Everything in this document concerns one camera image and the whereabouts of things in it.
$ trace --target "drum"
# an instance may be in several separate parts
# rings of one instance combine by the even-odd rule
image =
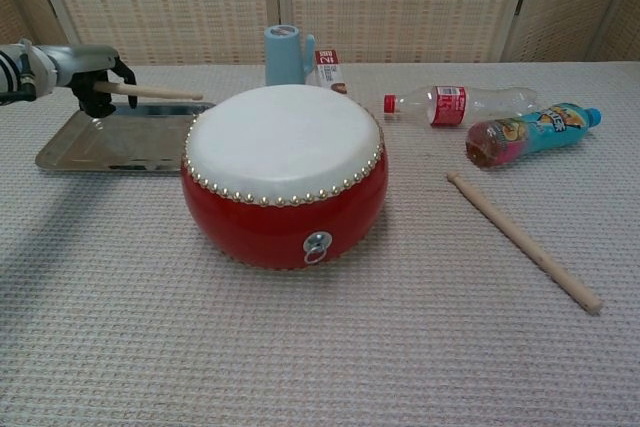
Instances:
[[[261,87],[197,115],[181,168],[188,209],[234,259],[297,269],[333,259],[383,205],[382,130],[347,96],[310,85]]]

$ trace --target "white drumhead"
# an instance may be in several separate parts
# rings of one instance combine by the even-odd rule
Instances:
[[[378,124],[347,96],[280,85],[243,92],[200,114],[186,157],[209,187],[274,204],[349,186],[363,169],[368,174],[380,144]]]

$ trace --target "stainless steel tray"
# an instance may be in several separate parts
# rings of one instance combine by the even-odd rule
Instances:
[[[75,112],[36,156],[48,171],[177,172],[193,115],[211,103],[114,103],[104,119]]]

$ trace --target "table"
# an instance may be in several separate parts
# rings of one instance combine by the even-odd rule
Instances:
[[[138,67],[220,102],[261,66]],[[345,65],[381,121],[385,208],[340,260],[234,264],[177,175],[51,174],[70,92],[0,109],[0,425],[640,424],[640,64]],[[525,86],[597,106],[580,144],[495,170],[465,130],[387,122],[382,96]],[[605,302],[586,314],[445,179],[457,170]]]

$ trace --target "colorful bottle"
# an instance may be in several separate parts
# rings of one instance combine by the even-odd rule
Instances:
[[[597,109],[562,103],[522,117],[479,122],[467,133],[467,155],[478,167],[493,167],[532,152],[574,144],[600,120]]]
[[[525,115],[540,108],[531,89],[422,87],[407,94],[384,96],[386,114],[407,113],[430,125],[458,125],[501,116]]]

